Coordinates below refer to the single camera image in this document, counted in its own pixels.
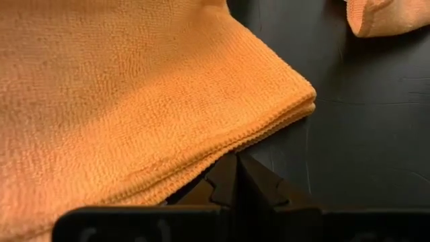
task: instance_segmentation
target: black plastic object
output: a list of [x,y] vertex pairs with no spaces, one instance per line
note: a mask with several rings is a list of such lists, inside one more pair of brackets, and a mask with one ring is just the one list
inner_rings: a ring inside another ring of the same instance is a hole
[[227,154],[166,206],[73,210],[52,240],[430,241],[429,221],[426,210],[324,211],[253,158]]

